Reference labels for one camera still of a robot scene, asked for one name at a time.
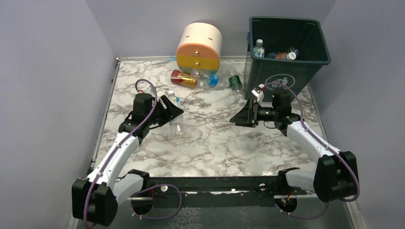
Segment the green bottle label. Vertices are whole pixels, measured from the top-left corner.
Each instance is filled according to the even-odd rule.
[[[239,75],[233,75],[231,77],[229,77],[229,84],[232,87],[235,84],[242,84],[239,78]]]

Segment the bin rim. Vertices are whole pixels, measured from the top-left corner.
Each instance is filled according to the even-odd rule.
[[[272,18],[272,19],[291,19],[291,20],[305,20],[305,21],[311,21],[314,22],[318,25],[319,27],[319,31],[320,31],[320,35],[322,38],[322,42],[325,45],[325,52],[326,52],[326,56],[328,57],[327,61],[299,61],[299,60],[276,60],[276,59],[270,59],[267,57],[256,57],[253,53],[253,51],[250,52],[250,57],[252,59],[257,59],[257,60],[266,60],[266,61],[281,61],[281,62],[289,62],[289,63],[302,63],[302,64],[322,64],[322,65],[328,65],[330,64],[330,55],[329,55],[329,50],[328,50],[328,46],[326,44],[325,41],[325,37],[323,35],[323,31],[322,31],[322,27],[320,25],[320,22],[316,19],[307,19],[307,18],[289,18],[289,17],[268,17],[268,16],[252,16],[249,18],[249,48],[250,50],[253,50],[253,33],[252,33],[252,19],[256,19],[256,18]]]

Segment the red and gold can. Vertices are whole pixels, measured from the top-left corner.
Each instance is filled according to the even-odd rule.
[[[197,81],[191,79],[190,75],[182,73],[178,70],[174,70],[171,73],[171,82],[175,84],[180,84],[186,87],[195,88],[197,86]]]

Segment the white circular logo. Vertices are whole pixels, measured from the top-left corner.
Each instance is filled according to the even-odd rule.
[[[267,83],[281,83],[287,87],[292,87],[295,84],[295,78],[292,75],[288,75],[288,74],[277,74],[277,75],[272,75],[270,76],[265,84]],[[281,86],[281,85],[277,85],[277,84],[272,84],[272,85],[266,85],[266,88],[273,91],[277,88],[283,88],[285,89],[285,87]]]

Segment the table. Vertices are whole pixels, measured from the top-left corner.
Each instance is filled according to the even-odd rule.
[[[243,75],[243,59],[222,59],[219,74],[231,66]],[[150,80],[157,87],[159,97],[168,89],[175,91],[181,99],[189,136],[173,138],[169,125],[151,130],[120,176],[133,168],[154,177],[269,176],[285,168],[315,166],[295,142],[276,129],[265,128],[263,122],[256,128],[230,123],[229,119],[243,107],[231,89],[205,91],[173,84],[170,75],[175,69],[175,61],[121,62],[96,166],[112,146],[119,124],[132,110],[137,93],[135,82],[140,78]],[[308,125],[322,136],[308,88],[298,97],[303,102]],[[297,101],[293,101],[292,107],[293,112],[299,114]]]

